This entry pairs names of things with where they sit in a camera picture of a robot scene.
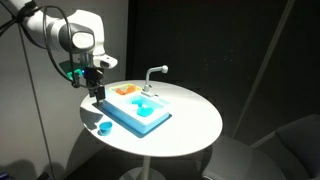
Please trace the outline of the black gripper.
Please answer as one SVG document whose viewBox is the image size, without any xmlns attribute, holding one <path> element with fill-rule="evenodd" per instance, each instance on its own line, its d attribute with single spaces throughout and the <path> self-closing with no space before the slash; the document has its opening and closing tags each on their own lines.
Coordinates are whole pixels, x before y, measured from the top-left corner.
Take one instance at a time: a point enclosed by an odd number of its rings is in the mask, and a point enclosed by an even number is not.
<svg viewBox="0 0 320 180">
<path fill-rule="evenodd" d="M 105 88 L 101 86 L 100 81 L 104 78 L 104 69 L 100 67 L 84 67 L 82 70 L 83 78 L 85 79 L 84 87 L 88 88 L 90 98 L 95 96 L 98 102 L 105 99 Z"/>
</svg>

